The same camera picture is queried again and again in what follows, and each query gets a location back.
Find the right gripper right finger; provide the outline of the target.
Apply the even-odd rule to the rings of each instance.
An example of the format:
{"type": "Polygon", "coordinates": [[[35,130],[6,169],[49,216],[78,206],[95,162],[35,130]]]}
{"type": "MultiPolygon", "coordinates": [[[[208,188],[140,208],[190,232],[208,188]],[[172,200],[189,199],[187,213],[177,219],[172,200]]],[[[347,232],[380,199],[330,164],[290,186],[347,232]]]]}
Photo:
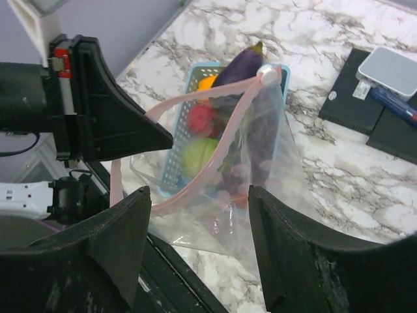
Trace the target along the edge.
{"type": "Polygon", "coordinates": [[[416,236],[382,245],[329,228],[259,186],[250,224],[268,312],[415,312],[416,236]]]}

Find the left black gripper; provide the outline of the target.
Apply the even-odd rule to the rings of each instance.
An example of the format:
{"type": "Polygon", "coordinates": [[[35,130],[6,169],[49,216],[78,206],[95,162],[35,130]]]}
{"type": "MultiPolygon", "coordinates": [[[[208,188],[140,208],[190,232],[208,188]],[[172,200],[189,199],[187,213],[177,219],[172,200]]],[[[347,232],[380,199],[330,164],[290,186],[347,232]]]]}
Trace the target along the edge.
{"type": "MultiPolygon", "coordinates": [[[[78,159],[77,106],[72,82],[78,37],[59,35],[47,44],[46,65],[1,63],[1,132],[51,133],[58,160],[78,159]]],[[[97,38],[77,45],[82,158],[108,161],[170,149],[172,135],[115,82],[97,38]]]]}

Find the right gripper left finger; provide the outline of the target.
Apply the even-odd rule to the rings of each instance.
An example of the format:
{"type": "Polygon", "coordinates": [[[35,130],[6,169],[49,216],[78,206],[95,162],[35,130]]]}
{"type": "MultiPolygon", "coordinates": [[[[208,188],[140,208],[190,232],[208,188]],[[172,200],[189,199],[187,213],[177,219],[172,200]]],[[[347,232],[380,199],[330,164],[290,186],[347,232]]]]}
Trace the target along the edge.
{"type": "Polygon", "coordinates": [[[65,231],[1,251],[1,311],[131,311],[150,212],[144,186],[65,231]]]}

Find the clear pink zip top bag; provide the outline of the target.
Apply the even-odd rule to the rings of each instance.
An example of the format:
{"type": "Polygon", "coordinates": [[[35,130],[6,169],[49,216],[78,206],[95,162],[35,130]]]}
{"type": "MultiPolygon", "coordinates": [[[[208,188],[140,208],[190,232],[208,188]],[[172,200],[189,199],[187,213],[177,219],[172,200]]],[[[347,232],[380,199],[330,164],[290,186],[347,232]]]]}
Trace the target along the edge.
{"type": "Polygon", "coordinates": [[[307,200],[285,114],[291,73],[285,65],[263,65],[243,82],[198,88],[220,71],[212,63],[195,65],[184,95],[149,110],[147,117],[159,123],[176,114],[173,146],[132,156],[130,169],[151,188],[153,235],[252,260],[249,187],[263,187],[295,209],[307,200]]]}

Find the blue plastic basket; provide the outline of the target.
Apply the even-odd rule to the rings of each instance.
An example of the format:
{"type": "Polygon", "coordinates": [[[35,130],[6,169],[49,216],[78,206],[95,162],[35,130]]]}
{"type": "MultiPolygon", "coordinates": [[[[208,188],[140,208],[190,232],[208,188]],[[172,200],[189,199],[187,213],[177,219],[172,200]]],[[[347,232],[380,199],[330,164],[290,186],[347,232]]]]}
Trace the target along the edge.
{"type": "MultiPolygon", "coordinates": [[[[198,83],[206,77],[213,76],[220,72],[223,66],[219,62],[198,62],[193,64],[188,72],[188,81],[186,82],[184,92],[191,93],[197,90],[198,83]]],[[[183,102],[177,113],[175,126],[173,130],[173,147],[165,156],[164,166],[162,168],[161,180],[171,186],[160,187],[159,193],[165,198],[171,198],[177,190],[186,186],[190,180],[182,176],[180,172],[180,163],[182,160],[183,147],[192,137],[188,132],[186,125],[186,114],[193,106],[192,102],[183,102]]]]}

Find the purple eggplant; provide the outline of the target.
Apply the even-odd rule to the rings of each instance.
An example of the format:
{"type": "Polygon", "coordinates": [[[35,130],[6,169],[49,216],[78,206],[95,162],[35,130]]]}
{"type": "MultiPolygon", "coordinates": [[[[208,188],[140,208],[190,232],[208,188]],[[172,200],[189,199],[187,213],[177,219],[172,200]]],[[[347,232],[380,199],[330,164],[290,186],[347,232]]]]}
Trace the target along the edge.
{"type": "MultiPolygon", "coordinates": [[[[239,82],[256,76],[258,69],[263,65],[263,43],[259,41],[253,46],[248,46],[241,51],[217,76],[212,87],[239,82]]],[[[264,186],[269,176],[269,170],[262,168],[264,161],[272,160],[274,154],[276,134],[278,131],[278,106],[275,91],[280,91],[277,85],[271,88],[262,88],[254,98],[247,111],[247,120],[243,133],[246,133],[245,146],[248,149],[248,159],[251,166],[249,185],[264,186]]],[[[210,103],[220,120],[226,126],[235,109],[240,95],[212,98],[210,103]]],[[[232,145],[232,155],[225,158],[225,165],[241,164],[241,156],[237,156],[234,150],[237,143],[232,145]]]]}

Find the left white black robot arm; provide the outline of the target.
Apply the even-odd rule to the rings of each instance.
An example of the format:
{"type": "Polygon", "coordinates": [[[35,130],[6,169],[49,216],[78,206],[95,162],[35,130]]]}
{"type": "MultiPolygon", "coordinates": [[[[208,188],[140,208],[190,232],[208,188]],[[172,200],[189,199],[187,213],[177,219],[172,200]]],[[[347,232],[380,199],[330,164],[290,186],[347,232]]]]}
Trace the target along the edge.
{"type": "MultiPolygon", "coordinates": [[[[46,66],[1,64],[1,131],[53,136],[58,161],[102,162],[170,149],[172,135],[116,83],[97,38],[59,35],[46,66]]],[[[54,181],[2,183],[1,214],[75,224],[97,214],[89,173],[54,181]]]]}

